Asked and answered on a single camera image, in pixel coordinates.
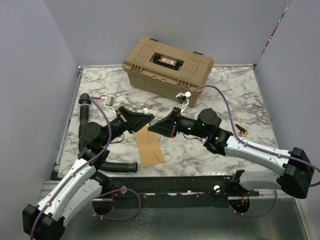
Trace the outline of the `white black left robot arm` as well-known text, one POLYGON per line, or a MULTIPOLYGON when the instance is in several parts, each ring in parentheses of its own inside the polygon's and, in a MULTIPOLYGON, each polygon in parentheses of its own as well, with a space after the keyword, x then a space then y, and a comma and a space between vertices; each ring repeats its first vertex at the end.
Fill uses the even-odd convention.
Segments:
POLYGON ((79 154, 68 173, 35 206, 22 211, 23 230, 31 240, 59 240, 77 213, 96 197, 111 190, 108 178, 99 172, 109 155, 111 141, 124 132, 138 132, 153 114, 132 112, 121 106, 106 126, 89 121, 89 104, 80 105, 79 154))

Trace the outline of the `green white glue stick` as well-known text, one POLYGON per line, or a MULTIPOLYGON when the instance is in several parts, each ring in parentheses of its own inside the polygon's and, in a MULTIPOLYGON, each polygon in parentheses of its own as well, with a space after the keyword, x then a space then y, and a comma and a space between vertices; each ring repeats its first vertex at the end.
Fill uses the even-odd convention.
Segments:
POLYGON ((153 126, 153 125, 155 124, 155 122, 154 122, 155 116, 154 116, 153 114, 151 114, 146 107, 143 108, 142 111, 143 111, 143 114, 145 115, 145 116, 143 117, 143 121, 144 121, 148 126, 150 126, 150 127, 153 126))

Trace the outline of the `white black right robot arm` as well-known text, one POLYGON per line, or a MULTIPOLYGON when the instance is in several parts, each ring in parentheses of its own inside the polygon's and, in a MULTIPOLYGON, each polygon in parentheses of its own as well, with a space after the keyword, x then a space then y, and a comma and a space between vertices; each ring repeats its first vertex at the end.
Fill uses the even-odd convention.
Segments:
POLYGON ((204 147, 213 154, 240 158, 264 167, 263 171, 244 171, 230 182, 229 189, 236 196, 247 190, 274 189, 297 199, 307 197, 314 169, 303 149, 283 150, 245 141, 222 129, 221 122, 211 108, 203 109, 196 119, 191 119, 175 107, 168 116, 148 127, 148 131, 168 138, 174 138, 177 133, 199 137, 205 139, 204 147))

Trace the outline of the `brown kraft envelope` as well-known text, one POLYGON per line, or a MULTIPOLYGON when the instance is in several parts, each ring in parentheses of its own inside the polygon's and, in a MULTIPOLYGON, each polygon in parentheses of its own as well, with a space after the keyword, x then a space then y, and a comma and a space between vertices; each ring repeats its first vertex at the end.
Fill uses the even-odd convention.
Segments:
POLYGON ((140 162, 143 168, 151 167, 165 162, 163 152, 156 133, 148 131, 144 126, 134 134, 140 162))

